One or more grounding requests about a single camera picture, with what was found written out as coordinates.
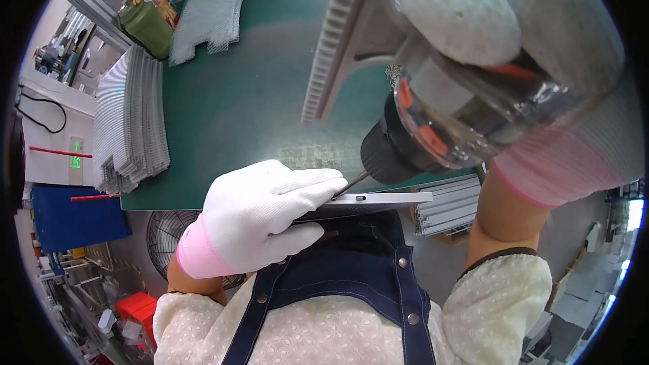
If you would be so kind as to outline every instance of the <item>exit sign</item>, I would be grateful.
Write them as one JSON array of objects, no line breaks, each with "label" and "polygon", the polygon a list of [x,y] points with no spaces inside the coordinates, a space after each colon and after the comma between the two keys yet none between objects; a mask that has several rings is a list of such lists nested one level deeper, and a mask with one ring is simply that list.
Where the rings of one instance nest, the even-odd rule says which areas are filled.
[{"label": "exit sign", "polygon": [[[83,139],[80,137],[70,136],[71,152],[84,153]],[[81,157],[68,157],[68,183],[75,186],[83,186],[83,160]]]}]

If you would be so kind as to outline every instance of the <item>gloved hand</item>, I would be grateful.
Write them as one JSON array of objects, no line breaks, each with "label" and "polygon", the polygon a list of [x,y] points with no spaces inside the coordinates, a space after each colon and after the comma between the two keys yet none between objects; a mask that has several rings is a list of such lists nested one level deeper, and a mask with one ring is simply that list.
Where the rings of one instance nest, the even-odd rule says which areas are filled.
[{"label": "gloved hand", "polygon": [[253,272],[317,241],[318,223],[288,227],[344,188],[335,169],[291,170],[268,160],[221,175],[181,237],[176,259],[195,279]]},{"label": "gloved hand", "polygon": [[458,62],[492,67],[522,48],[554,79],[591,95],[492,160],[512,189],[554,207],[643,174],[641,106],[602,0],[401,0],[401,9]]},{"label": "gloved hand", "polygon": [[631,74],[596,100],[524,136],[489,168],[528,200],[548,207],[638,179],[645,170],[645,140]]}]

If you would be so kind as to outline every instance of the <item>black cable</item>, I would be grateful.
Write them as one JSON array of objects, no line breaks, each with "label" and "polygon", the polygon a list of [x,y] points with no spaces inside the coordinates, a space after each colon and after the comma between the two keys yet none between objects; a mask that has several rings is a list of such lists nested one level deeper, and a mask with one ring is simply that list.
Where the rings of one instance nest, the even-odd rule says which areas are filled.
[{"label": "black cable", "polygon": [[47,131],[49,131],[51,134],[57,134],[57,133],[60,133],[61,131],[63,131],[64,128],[66,128],[66,124],[68,123],[68,115],[66,114],[66,110],[63,108],[63,106],[61,106],[61,104],[60,104],[59,102],[57,102],[57,101],[53,101],[53,100],[50,100],[50,99],[37,99],[37,98],[33,98],[32,96],[29,96],[28,94],[24,94],[24,93],[22,93],[21,96],[24,96],[24,97],[26,97],[26,98],[28,98],[28,99],[31,99],[31,100],[34,100],[34,101],[46,101],[47,103],[53,103],[53,104],[59,106],[59,108],[60,108],[61,111],[63,112],[63,119],[64,119],[64,120],[63,120],[63,126],[61,126],[61,128],[58,129],[58,130],[56,130],[56,131],[52,131],[52,130],[49,129],[49,127],[45,126],[43,123],[40,123],[40,122],[37,122],[36,120],[34,120],[30,115],[28,115],[27,113],[25,113],[24,111],[22,111],[22,110],[20,109],[20,107],[18,107],[18,105],[16,105],[16,106],[15,106],[15,107],[16,107],[16,110],[20,111],[20,113],[22,113],[23,116],[27,117],[29,120],[32,120],[32,121],[33,121],[34,123],[36,123],[37,125],[39,125],[39,126],[45,128],[45,129],[46,129]]}]

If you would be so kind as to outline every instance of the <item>white lace shirt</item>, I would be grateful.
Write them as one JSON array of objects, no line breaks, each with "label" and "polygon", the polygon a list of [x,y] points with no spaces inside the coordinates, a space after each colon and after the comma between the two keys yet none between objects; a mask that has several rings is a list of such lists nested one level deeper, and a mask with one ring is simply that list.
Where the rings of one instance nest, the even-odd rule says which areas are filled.
[{"label": "white lace shirt", "polygon": [[[158,300],[156,365],[218,365],[250,301],[255,277],[222,306],[197,294]],[[548,300],[547,263],[533,255],[491,259],[465,274],[428,329],[437,365],[518,364],[523,337]],[[249,364],[402,364],[401,328],[367,303],[320,296],[268,312]]]}]

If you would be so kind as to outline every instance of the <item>workbench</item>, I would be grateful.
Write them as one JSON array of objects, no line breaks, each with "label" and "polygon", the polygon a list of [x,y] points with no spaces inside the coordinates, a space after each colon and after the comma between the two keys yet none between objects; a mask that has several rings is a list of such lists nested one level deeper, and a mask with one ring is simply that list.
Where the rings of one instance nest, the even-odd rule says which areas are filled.
[{"label": "workbench", "polygon": [[[201,209],[214,179],[265,159],[293,169],[336,168],[349,180],[363,170],[360,146],[382,115],[385,66],[354,72],[326,124],[300,124],[320,27],[329,0],[243,0],[239,43],[163,72],[171,166],[123,194],[124,210]],[[458,175],[419,175],[388,187],[371,178],[352,191],[407,187]]]}]

